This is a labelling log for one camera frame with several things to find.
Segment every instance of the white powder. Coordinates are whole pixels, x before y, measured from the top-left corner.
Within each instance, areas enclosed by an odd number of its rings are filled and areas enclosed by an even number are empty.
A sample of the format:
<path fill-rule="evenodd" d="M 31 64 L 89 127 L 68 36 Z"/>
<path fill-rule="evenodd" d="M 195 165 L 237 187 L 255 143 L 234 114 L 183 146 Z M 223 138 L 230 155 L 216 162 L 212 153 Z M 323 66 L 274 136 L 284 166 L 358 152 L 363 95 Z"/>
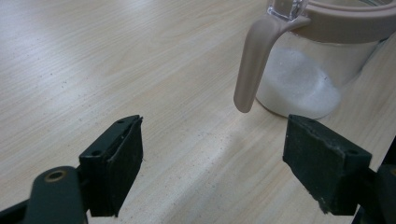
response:
<path fill-rule="evenodd" d="M 332 112 L 340 92 L 314 60 L 294 49 L 273 49 L 262 75 L 257 99 L 282 115 L 318 119 Z"/>

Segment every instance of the wooden table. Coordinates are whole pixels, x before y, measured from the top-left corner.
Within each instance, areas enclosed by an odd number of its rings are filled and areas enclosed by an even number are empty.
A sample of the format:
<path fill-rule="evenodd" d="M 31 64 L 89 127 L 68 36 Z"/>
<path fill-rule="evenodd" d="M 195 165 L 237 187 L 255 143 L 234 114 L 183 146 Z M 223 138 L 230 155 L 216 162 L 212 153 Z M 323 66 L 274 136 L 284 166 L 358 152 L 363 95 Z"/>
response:
<path fill-rule="evenodd" d="M 145 156 L 120 217 L 91 223 L 349 223 L 323 215 L 281 160 L 287 121 L 233 105 L 243 42 L 265 1 L 0 2 L 0 210 L 117 119 Z M 374 154 L 396 134 L 396 36 L 320 122 Z"/>

